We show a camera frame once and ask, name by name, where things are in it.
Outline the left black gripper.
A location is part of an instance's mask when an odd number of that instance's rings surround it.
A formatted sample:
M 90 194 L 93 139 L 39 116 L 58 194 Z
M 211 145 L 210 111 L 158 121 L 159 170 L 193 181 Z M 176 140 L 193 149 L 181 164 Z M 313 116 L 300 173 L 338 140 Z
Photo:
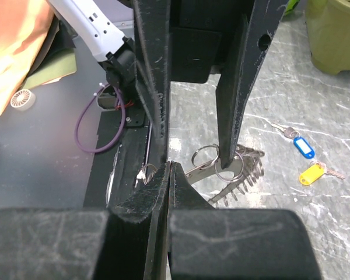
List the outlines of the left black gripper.
M 160 163 L 167 160 L 171 66 L 174 82 L 205 83 L 221 70 L 216 88 L 220 163 L 223 169 L 230 166 L 248 98 L 287 5 L 287 1 L 132 2 L 136 90 L 152 124 Z

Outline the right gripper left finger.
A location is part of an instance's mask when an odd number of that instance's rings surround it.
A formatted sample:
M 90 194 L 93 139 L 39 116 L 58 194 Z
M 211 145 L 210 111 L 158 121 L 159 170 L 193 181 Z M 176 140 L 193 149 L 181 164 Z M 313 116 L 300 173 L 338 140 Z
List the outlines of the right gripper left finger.
M 161 279 L 170 165 L 110 209 L 0 209 L 0 279 Z

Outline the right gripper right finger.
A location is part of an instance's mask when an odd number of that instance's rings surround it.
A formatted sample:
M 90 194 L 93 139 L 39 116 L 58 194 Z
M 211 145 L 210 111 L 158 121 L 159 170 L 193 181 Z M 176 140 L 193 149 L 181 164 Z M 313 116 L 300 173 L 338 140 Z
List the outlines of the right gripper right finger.
M 306 227 L 288 209 L 216 209 L 173 162 L 169 179 L 173 279 L 321 279 Z

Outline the blue tag key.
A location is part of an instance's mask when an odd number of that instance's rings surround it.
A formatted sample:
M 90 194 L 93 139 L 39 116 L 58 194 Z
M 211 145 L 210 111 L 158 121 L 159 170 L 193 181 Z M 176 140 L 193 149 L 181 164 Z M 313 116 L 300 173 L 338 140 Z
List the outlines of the blue tag key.
M 315 157 L 315 151 L 310 146 L 310 144 L 301 136 L 300 132 L 292 127 L 283 127 L 276 123 L 271 123 L 271 126 L 280 130 L 283 135 L 291 139 L 294 146 L 297 150 L 302 154 L 302 156 L 306 159 L 313 159 Z

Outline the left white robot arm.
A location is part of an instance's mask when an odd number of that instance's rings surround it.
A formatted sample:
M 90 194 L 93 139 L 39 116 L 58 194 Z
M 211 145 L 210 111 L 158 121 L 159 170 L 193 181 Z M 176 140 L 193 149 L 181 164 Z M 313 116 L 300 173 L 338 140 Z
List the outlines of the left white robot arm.
M 107 81 L 140 98 L 166 159 L 172 82 L 220 76 L 216 110 L 220 163 L 234 157 L 246 103 L 287 1 L 125 1 L 127 37 L 93 1 L 51 1 L 83 39 Z

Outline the yellow tag key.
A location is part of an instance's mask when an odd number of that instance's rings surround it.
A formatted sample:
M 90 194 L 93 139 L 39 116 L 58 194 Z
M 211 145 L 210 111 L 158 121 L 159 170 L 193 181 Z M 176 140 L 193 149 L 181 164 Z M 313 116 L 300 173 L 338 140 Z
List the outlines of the yellow tag key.
M 345 175 L 328 168 L 325 163 L 314 160 L 310 163 L 310 166 L 299 175 L 299 183 L 304 186 L 309 186 L 325 175 L 334 176 L 341 180 L 346 178 Z

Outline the olive green plastic bin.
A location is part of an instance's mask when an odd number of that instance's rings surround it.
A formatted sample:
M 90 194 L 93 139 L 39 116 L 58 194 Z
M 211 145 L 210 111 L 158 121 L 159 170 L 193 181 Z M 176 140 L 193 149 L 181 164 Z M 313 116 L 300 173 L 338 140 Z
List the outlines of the olive green plastic bin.
M 350 71 L 350 1 L 307 1 L 305 18 L 313 65 L 330 75 Z

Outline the orange cloth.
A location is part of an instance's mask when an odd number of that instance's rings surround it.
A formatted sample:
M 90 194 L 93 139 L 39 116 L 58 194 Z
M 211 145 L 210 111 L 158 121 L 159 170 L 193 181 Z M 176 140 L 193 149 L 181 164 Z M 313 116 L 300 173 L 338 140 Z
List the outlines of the orange cloth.
M 0 115 L 29 73 L 53 17 L 47 1 L 0 1 Z

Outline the small white fan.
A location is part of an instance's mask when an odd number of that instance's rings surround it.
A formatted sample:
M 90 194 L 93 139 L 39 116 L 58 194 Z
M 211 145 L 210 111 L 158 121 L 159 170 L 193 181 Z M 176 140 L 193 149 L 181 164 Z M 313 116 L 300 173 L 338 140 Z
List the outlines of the small white fan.
M 36 95 L 29 89 L 21 89 L 16 92 L 11 100 L 10 105 L 16 110 L 26 111 L 35 103 Z

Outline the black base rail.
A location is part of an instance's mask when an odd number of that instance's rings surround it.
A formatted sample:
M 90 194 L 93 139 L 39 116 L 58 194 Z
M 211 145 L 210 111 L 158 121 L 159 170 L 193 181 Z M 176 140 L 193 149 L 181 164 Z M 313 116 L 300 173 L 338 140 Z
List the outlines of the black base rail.
M 120 140 L 93 157 L 83 203 L 85 208 L 112 208 L 136 189 L 136 177 L 146 159 L 149 121 L 141 108 L 128 108 L 126 115 L 128 120 Z

